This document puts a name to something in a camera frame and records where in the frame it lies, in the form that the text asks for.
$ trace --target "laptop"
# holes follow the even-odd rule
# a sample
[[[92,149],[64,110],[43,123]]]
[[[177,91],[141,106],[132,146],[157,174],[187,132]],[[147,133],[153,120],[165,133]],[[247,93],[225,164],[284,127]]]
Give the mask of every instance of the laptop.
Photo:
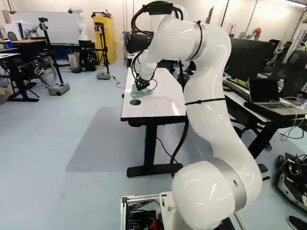
[[[280,102],[278,81],[273,79],[249,80],[250,109],[265,113],[264,115],[291,116],[295,118],[305,117],[306,110],[295,107],[290,103]]]

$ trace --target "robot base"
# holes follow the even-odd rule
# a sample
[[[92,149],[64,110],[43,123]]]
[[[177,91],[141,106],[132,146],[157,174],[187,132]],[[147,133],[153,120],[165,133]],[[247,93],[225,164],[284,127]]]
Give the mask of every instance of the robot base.
[[[172,192],[159,195],[164,230],[192,230],[178,215]]]
[[[70,86],[68,83],[53,83],[50,86],[47,86],[47,90],[51,96],[62,96],[69,89]]]
[[[97,73],[98,80],[110,80],[111,76],[108,73]]]

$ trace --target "teal cloth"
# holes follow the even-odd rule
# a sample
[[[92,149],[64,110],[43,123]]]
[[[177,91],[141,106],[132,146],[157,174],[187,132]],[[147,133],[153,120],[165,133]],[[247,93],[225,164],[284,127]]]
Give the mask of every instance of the teal cloth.
[[[152,91],[149,91],[150,89],[143,89],[141,91],[138,91],[138,89],[136,88],[136,85],[133,84],[132,85],[132,90],[131,90],[131,97],[132,98],[140,98],[140,97],[144,97],[144,96],[147,96],[147,95],[150,95],[152,94],[153,92]]]

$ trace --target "white robot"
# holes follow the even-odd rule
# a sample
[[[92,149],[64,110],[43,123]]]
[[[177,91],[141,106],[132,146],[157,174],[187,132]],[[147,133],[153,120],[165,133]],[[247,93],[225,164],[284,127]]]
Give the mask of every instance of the white robot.
[[[210,142],[213,157],[176,173],[172,183],[174,230],[214,229],[255,200],[262,189],[260,170],[233,129],[224,100],[223,71],[230,52],[230,38],[221,27],[181,21],[168,14],[148,50],[136,57],[135,69],[144,82],[154,77],[161,59],[196,64],[184,88],[186,111],[194,131]]]

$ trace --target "black strap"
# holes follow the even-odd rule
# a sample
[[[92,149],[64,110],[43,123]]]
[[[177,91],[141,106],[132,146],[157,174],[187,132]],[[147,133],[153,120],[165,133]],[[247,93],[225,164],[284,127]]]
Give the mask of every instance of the black strap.
[[[208,100],[198,100],[198,101],[194,101],[194,102],[188,102],[185,105],[189,105],[189,104],[201,104],[204,102],[214,102],[214,101],[225,101],[225,98],[214,98],[214,99],[208,99]]]
[[[199,27],[200,30],[201,30],[201,42],[200,42],[200,44],[199,44],[199,46],[198,46],[198,48],[197,48],[195,54],[194,54],[189,60],[187,60],[187,61],[192,60],[192,59],[197,55],[198,51],[199,51],[200,48],[201,48],[201,44],[202,44],[202,28],[201,28],[201,21],[199,20],[199,21],[197,21],[197,22],[195,22],[195,23],[198,25],[198,27]]]

